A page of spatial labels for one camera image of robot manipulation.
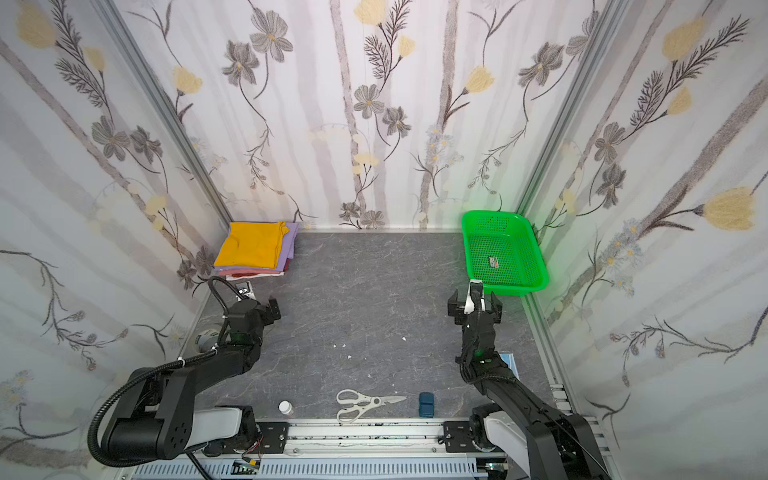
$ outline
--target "black mounting plate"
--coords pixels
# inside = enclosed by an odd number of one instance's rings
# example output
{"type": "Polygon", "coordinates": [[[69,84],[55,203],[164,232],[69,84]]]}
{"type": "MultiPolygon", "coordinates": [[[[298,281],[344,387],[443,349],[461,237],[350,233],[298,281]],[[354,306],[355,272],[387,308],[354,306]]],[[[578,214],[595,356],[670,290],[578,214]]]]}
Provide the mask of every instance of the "black mounting plate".
{"type": "MultiPolygon", "coordinates": [[[[448,453],[477,453],[481,451],[472,443],[472,430],[469,428],[469,422],[443,422],[442,438],[445,441],[445,451],[448,453]]],[[[491,452],[503,454],[499,447],[494,447],[491,452]]]]}

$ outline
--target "purple cloth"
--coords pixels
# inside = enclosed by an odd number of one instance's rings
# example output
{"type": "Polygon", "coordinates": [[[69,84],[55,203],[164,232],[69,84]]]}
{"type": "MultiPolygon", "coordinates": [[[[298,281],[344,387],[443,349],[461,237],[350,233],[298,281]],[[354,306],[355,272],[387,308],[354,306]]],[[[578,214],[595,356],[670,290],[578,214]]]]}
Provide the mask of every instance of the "purple cloth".
{"type": "MultiPolygon", "coordinates": [[[[286,233],[283,236],[283,246],[280,248],[280,257],[277,259],[277,266],[274,269],[269,268],[259,268],[258,270],[261,271],[271,271],[274,273],[279,273],[285,270],[286,267],[286,261],[289,258],[293,258],[293,245],[294,240],[296,239],[296,234],[299,233],[299,224],[297,222],[286,222],[286,227],[288,227],[288,233],[286,233]]],[[[223,273],[227,274],[227,270],[241,270],[243,266],[217,266],[214,271],[215,273],[223,273]]]]}

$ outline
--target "blue cube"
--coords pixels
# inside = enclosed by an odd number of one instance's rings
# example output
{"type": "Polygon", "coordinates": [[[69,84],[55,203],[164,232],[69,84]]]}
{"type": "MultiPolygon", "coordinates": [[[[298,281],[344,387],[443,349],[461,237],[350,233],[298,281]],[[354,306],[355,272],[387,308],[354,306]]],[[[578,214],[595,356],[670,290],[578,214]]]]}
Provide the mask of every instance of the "blue cube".
{"type": "Polygon", "coordinates": [[[419,417],[431,419],[435,417],[435,395],[429,392],[419,393],[419,417]]]}

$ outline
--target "scissor handle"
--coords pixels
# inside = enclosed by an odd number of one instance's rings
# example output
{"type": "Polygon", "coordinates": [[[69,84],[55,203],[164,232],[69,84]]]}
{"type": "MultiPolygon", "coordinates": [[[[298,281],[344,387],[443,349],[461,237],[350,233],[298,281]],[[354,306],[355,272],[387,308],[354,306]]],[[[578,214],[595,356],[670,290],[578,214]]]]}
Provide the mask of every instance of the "scissor handle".
{"type": "Polygon", "coordinates": [[[338,420],[339,423],[352,423],[355,420],[359,419],[362,414],[363,414],[363,410],[360,407],[358,407],[357,405],[355,405],[355,406],[351,406],[351,407],[347,407],[345,409],[339,410],[336,413],[336,420],[338,420]],[[346,414],[349,414],[349,413],[354,413],[355,416],[341,418],[341,415],[346,415],[346,414]]]}
{"type": "Polygon", "coordinates": [[[339,393],[336,394],[336,401],[342,405],[345,403],[352,403],[353,405],[357,402],[370,402],[371,398],[367,395],[363,395],[362,393],[358,392],[357,390],[351,390],[351,389],[344,389],[341,390],[339,393]],[[339,396],[342,393],[354,393],[355,398],[354,399],[340,399],[339,396]]]}

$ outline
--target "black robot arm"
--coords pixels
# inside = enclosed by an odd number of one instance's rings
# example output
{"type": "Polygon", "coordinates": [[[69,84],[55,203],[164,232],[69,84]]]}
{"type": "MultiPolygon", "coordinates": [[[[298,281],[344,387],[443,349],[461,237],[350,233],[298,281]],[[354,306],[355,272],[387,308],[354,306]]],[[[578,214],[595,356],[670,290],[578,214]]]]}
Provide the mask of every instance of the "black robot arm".
{"type": "Polygon", "coordinates": [[[277,301],[270,298],[268,305],[263,305],[219,277],[211,277],[208,283],[224,311],[219,344],[190,359],[134,370],[91,422],[88,448],[99,462],[126,467],[177,457],[187,449],[192,434],[195,395],[247,372],[260,358],[264,326],[280,318],[277,301]],[[233,289],[239,301],[227,307],[213,286],[214,280],[233,289]],[[99,425],[115,402],[99,444],[99,425]]]}
{"type": "MultiPolygon", "coordinates": [[[[476,415],[503,410],[525,434],[531,478],[609,478],[594,434],[581,415],[564,415],[518,381],[495,349],[494,325],[502,320],[502,303],[491,294],[485,302],[482,282],[469,284],[464,303],[458,290],[448,300],[448,314],[462,326],[462,354],[456,357],[462,379],[495,405],[475,409],[476,415]]],[[[483,421],[474,421],[475,442],[487,443],[483,421]]]]}

